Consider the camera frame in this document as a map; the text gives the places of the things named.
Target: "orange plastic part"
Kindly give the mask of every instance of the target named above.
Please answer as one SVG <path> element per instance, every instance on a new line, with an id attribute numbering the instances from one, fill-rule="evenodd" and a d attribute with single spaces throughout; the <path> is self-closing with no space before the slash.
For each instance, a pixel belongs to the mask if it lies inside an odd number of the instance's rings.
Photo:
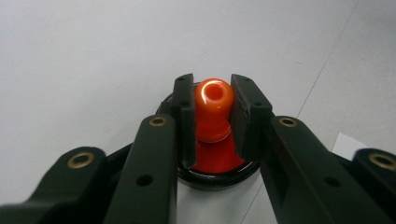
<path id="1" fill-rule="evenodd" d="M 215 143 L 231 132 L 228 122 L 233 106 L 233 88 L 224 80 L 210 78 L 195 89 L 196 137 L 199 141 Z"/>

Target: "mounting hole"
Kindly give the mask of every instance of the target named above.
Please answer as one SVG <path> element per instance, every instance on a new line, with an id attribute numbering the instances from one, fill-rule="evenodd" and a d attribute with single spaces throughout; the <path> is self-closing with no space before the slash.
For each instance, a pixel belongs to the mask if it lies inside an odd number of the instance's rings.
<path id="1" fill-rule="evenodd" d="M 182 106 L 188 106 L 188 105 L 190 105 L 190 103 L 189 103 L 189 102 L 186 102 L 186 101 L 183 101 L 183 102 L 180 103 L 180 105 L 182 105 Z"/>
<path id="2" fill-rule="evenodd" d="M 163 126 L 165 123 L 166 123 L 166 119 L 161 117 L 155 117 L 149 121 L 149 124 L 151 126 L 156 126 L 156 127 Z"/>
<path id="3" fill-rule="evenodd" d="M 140 187 L 146 187 L 152 183 L 151 175 L 141 175 L 136 179 L 136 185 Z"/>
<path id="4" fill-rule="evenodd" d="M 297 126 L 297 122 L 294 119 L 280 119 L 279 122 L 286 127 L 294 128 Z"/>
<path id="5" fill-rule="evenodd" d="M 89 165 L 94 157 L 91 152 L 79 152 L 67 161 L 67 166 L 71 169 L 79 169 Z"/>
<path id="6" fill-rule="evenodd" d="M 334 188 L 339 188 L 341 187 L 341 183 L 340 181 L 338 181 L 336 178 L 332 177 L 332 176 L 326 176 L 324 177 L 324 182 L 326 182 L 326 184 L 334 187 Z"/>
<path id="7" fill-rule="evenodd" d="M 396 160 L 392 157 L 384 154 L 373 153 L 369 156 L 369 159 L 375 165 L 388 169 L 391 171 L 396 171 Z"/>

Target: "white table surface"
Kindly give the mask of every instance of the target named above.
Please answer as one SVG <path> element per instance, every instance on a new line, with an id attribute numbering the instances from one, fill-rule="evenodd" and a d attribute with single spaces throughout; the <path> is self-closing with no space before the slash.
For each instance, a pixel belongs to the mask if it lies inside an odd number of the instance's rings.
<path id="1" fill-rule="evenodd" d="M 277 115 L 331 149 L 396 153 L 396 2 L 0 0 L 0 204 L 27 199 L 66 151 L 110 154 L 174 79 L 251 77 Z M 179 184 L 178 223 L 276 223 L 261 177 Z"/>

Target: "orange cap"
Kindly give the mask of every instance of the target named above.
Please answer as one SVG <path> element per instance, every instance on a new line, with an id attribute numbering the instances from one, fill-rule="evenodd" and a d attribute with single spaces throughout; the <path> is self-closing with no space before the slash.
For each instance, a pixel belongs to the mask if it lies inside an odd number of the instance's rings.
<path id="1" fill-rule="evenodd" d="M 202 142 L 223 140 L 231 132 L 228 122 L 233 106 L 233 88 L 224 80 L 209 78 L 195 89 L 196 136 Z"/>

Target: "brass insert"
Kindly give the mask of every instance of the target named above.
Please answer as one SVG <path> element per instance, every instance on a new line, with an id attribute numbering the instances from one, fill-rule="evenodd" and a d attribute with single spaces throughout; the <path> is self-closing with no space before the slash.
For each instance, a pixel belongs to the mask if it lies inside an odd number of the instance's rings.
<path id="1" fill-rule="evenodd" d="M 166 119 L 162 117 L 155 117 L 149 121 L 149 124 L 155 127 L 163 126 L 165 123 L 166 123 Z"/>
<path id="2" fill-rule="evenodd" d="M 67 166 L 71 169 L 79 169 L 89 165 L 94 157 L 95 156 L 91 152 L 79 152 L 69 159 Z"/>
<path id="3" fill-rule="evenodd" d="M 286 127 L 289 127 L 289 128 L 294 128 L 294 127 L 297 126 L 297 122 L 294 119 L 283 118 L 283 119 L 280 119 L 279 122 L 283 126 L 286 126 Z"/>
<path id="4" fill-rule="evenodd" d="M 377 166 L 391 171 L 396 171 L 396 160 L 388 155 L 373 153 L 369 156 L 369 159 Z"/>

